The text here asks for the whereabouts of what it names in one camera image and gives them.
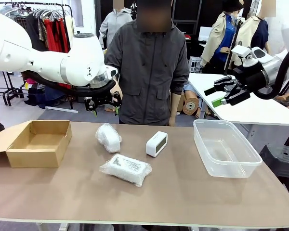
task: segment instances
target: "clear plastic container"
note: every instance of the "clear plastic container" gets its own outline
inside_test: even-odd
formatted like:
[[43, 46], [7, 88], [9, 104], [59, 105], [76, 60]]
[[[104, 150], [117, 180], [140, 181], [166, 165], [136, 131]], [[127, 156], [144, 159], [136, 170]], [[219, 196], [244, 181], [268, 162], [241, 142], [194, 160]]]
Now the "clear plastic container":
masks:
[[195, 120], [194, 140], [213, 177], [248, 178], [262, 159], [249, 141], [228, 121]]

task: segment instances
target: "floor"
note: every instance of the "floor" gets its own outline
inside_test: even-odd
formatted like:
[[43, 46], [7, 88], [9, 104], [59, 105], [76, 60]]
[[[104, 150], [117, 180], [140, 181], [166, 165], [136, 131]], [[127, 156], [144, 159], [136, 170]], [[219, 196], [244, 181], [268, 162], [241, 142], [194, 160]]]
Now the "floor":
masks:
[[[22, 78], [16, 73], [11, 76], [12, 83], [15, 87], [19, 87], [23, 81]], [[2, 73], [0, 72], [0, 87], [5, 87], [4, 79]], [[63, 103], [59, 107], [69, 108], [69, 104]], [[49, 109], [41, 109], [37, 106], [29, 106], [24, 103], [24, 99], [14, 98], [12, 99], [12, 106], [5, 106], [2, 97], [0, 97], [0, 121], [5, 127], [10, 127], [28, 120], [42, 119], [42, 120], [71, 120], [79, 122], [99, 122], [99, 123], [118, 123], [118, 117], [113, 113], [105, 112], [103, 108], [99, 108], [97, 111], [98, 117], [94, 114], [85, 111], [84, 105], [80, 103], [74, 104], [74, 109], [78, 110], [79, 113], [69, 113], [61, 112]], [[177, 116], [177, 126], [179, 127], [192, 127], [194, 118], [187, 115]], [[241, 125], [236, 125], [238, 129], [246, 136], [247, 132]], [[254, 137], [251, 144], [259, 152], [268, 143], [274, 143], [277, 145], [282, 145], [289, 136], [289, 127], [278, 127], [278, 132], [276, 132], [276, 126], [260, 126], [256, 136]], [[59, 228], [59, 224], [50, 224], [49, 230], [56, 231]], [[78, 224], [72, 224], [70, 231], [78, 230]], [[139, 230], [141, 228], [130, 226], [129, 230]], [[199, 228], [200, 231], [213, 231], [207, 228]], [[95, 231], [112, 231], [110, 225], [99, 225], [95, 227]], [[19, 222], [1, 222], [0, 221], [0, 231], [38, 231], [35, 224], [32, 223], [19, 223]]]

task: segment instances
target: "bubble wrap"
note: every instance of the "bubble wrap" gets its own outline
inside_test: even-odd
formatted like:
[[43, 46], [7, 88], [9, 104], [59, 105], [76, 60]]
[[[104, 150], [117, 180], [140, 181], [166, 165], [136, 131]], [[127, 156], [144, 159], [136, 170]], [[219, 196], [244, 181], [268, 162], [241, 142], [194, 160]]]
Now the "bubble wrap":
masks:
[[105, 149], [109, 153], [116, 153], [120, 151], [120, 143], [122, 138], [110, 124], [106, 123], [101, 125], [98, 128], [95, 137], [100, 144], [104, 145]]
[[145, 177], [152, 172], [152, 167], [146, 162], [115, 154], [104, 165], [100, 166], [100, 171], [141, 187]]

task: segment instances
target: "navy shirt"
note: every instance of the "navy shirt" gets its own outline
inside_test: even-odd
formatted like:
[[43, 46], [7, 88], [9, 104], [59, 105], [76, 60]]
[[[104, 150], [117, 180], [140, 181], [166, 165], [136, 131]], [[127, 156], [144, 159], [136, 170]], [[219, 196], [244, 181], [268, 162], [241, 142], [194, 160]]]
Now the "navy shirt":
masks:
[[226, 31], [225, 36], [220, 44], [220, 46], [217, 48], [217, 50], [214, 53], [214, 58], [217, 58], [223, 62], [226, 62], [228, 53], [221, 53], [222, 47], [231, 47], [233, 35], [236, 33], [236, 27], [232, 24], [232, 17], [228, 14], [226, 14]]
[[259, 47], [263, 50], [266, 42], [269, 41], [269, 27], [265, 20], [261, 18], [259, 19], [260, 22], [254, 36], [251, 39], [250, 46], [252, 48]]

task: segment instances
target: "container rim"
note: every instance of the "container rim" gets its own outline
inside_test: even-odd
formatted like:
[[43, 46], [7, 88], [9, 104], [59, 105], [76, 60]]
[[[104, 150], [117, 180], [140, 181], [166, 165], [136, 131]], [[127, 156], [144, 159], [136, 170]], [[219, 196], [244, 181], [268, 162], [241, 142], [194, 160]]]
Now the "container rim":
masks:
[[234, 162], [234, 161], [217, 160], [217, 159], [215, 159], [214, 157], [211, 156], [211, 154], [209, 153], [206, 145], [205, 145], [204, 142], [203, 142], [203, 139], [201, 138], [200, 142], [201, 142], [201, 143], [203, 144], [203, 146], [205, 147], [205, 149], [206, 149], [206, 151], [207, 151], [207, 153], [208, 153], [208, 158], [209, 158], [212, 162], [214, 162], [214, 163], [216, 163], [216, 164], [222, 164], [222, 165], [226, 165], [226, 164], [227, 164], [227, 165], [238, 165], [238, 164], [240, 164], [240, 165], [249, 165], [249, 166], [259, 166], [259, 165], [261, 165], [261, 163], [263, 162], [263, 160], [262, 160], [262, 158], [259, 156], [258, 152], [254, 149], [254, 147], [250, 144], [250, 142], [243, 136], [243, 134], [239, 131], [239, 129], [237, 129], [237, 127], [236, 127], [233, 123], [231, 123], [231, 122], [229, 122], [229, 121], [226, 121], [226, 120], [207, 120], [207, 119], [194, 120], [194, 122], [193, 122], [194, 131], [197, 133], [197, 135], [198, 135], [199, 137], [201, 137], [201, 135], [200, 135], [200, 133], [199, 133], [199, 131], [198, 131], [198, 129], [197, 129], [196, 124], [200, 124], [200, 123], [212, 123], [212, 124], [213, 124], [213, 123], [218, 123], [218, 124], [224, 123], [224, 124], [230, 126], [230, 127], [236, 132], [236, 134], [238, 135], [238, 137], [239, 137], [242, 141], [247, 141], [247, 142], [248, 142], [248, 144], [249, 144], [249, 145], [247, 145], [248, 149], [252, 152], [252, 154], [254, 155], [254, 157], [259, 160], [258, 162], [239, 162], [239, 161]]

